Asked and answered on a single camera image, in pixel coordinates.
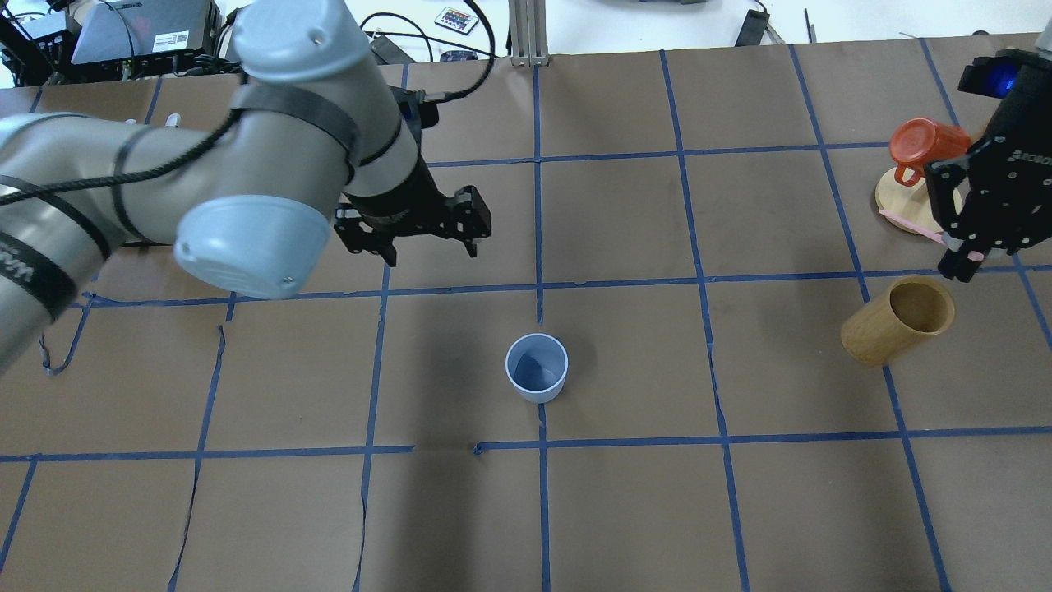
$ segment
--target orange mug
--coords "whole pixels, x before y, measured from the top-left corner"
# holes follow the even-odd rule
[[[939,123],[927,117],[910,119],[891,135],[891,158],[898,163],[895,180],[911,187],[924,178],[924,165],[932,160],[956,158],[972,144],[968,131],[956,125]],[[906,169],[913,176],[905,179]]]

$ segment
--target white cup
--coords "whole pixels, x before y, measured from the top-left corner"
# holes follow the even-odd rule
[[[555,399],[563,390],[569,369],[566,348],[544,333],[520,338],[504,358],[508,381],[526,401],[538,405]]]

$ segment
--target brown cylinder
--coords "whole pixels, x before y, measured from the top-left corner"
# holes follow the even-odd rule
[[[942,334],[956,313],[950,291],[918,274],[899,278],[841,328],[841,344],[866,366],[883,366]]]

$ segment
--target round wooden board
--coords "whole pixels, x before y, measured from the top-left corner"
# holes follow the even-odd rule
[[[924,179],[920,179],[920,182],[912,187],[907,187],[898,184],[898,181],[895,180],[895,169],[892,168],[881,177],[881,180],[876,183],[876,190],[873,192],[876,197],[876,207],[878,209],[887,209],[932,231],[943,231],[943,227],[938,225],[938,222],[931,215],[931,204],[928,201],[928,187],[925,186]],[[962,199],[960,191],[957,189],[953,189],[953,202],[957,211],[960,211],[964,199]],[[888,221],[894,224],[895,227],[908,232],[918,233],[898,224],[894,220]]]

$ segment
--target barcode sticker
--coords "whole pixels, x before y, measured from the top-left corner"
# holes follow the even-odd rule
[[[154,38],[154,53],[170,52],[173,49],[185,49],[189,42],[190,32],[180,30],[179,33],[165,33]]]

